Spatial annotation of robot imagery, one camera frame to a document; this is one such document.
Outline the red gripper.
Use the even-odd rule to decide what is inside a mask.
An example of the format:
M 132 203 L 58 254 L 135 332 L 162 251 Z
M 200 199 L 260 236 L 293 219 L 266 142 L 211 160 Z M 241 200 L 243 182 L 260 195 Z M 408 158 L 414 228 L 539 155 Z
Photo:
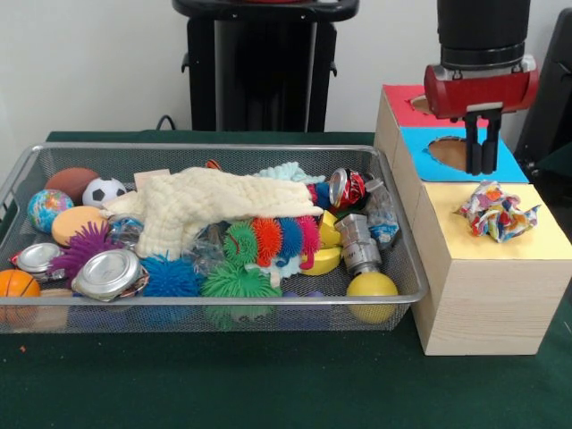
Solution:
M 531 55 L 515 65 L 483 71 L 447 69 L 439 64 L 425 68 L 425 97 L 439 119 L 460 119 L 466 129 L 466 173 L 493 173 L 497 168 L 501 113 L 525 110 L 534 102 L 539 69 Z M 478 118 L 487 121 L 486 139 L 478 141 Z

